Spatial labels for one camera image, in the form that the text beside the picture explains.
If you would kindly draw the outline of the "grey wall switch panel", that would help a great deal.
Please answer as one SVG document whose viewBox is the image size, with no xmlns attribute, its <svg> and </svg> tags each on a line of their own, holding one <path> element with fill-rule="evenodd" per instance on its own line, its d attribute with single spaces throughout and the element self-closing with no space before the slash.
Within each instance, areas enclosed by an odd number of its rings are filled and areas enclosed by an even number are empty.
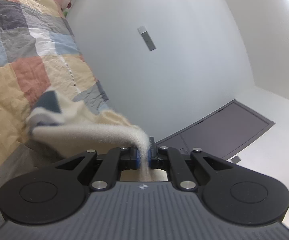
<svg viewBox="0 0 289 240">
<path fill-rule="evenodd" d="M 150 37 L 146 27 L 143 25 L 141 27 L 139 27 L 138 29 L 139 34 L 141 35 L 141 37 L 143 38 L 146 46 L 148 47 L 149 51 L 153 51 L 156 49 L 156 46 L 152 40 L 152 38 Z"/>
</svg>

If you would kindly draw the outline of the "cream fleece garment striped trim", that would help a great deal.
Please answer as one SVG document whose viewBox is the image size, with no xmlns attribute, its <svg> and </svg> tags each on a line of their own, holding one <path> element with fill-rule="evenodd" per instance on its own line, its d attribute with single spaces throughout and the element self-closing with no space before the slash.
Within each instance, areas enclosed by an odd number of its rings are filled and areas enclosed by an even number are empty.
<svg viewBox="0 0 289 240">
<path fill-rule="evenodd" d="M 149 136 L 111 109 L 92 113 L 83 101 L 72 101 L 49 87 L 26 119 L 30 137 L 69 158 L 86 150 L 106 154 L 115 147 L 133 146 L 140 152 L 139 179 L 150 181 Z"/>
</svg>

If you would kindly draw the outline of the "patchwork plaid bed cover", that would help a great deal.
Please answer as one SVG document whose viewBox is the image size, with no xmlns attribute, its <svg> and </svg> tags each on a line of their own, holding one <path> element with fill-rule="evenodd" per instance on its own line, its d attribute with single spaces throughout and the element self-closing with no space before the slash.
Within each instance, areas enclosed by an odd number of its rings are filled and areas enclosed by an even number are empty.
<svg viewBox="0 0 289 240">
<path fill-rule="evenodd" d="M 84 101 L 93 113 L 108 105 L 53 0 L 0 0 L 0 187 L 60 160 L 53 149 L 29 139 L 26 129 L 26 118 L 48 87 Z"/>
</svg>

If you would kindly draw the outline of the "grey door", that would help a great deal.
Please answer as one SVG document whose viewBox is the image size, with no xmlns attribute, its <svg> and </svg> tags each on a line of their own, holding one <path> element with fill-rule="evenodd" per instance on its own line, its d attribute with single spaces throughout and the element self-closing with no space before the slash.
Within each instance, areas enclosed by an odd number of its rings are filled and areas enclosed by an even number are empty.
<svg viewBox="0 0 289 240">
<path fill-rule="evenodd" d="M 246 105 L 232 100 L 190 126 L 158 141 L 156 146 L 169 146 L 189 155 L 193 148 L 225 160 L 245 149 L 275 122 Z"/>
</svg>

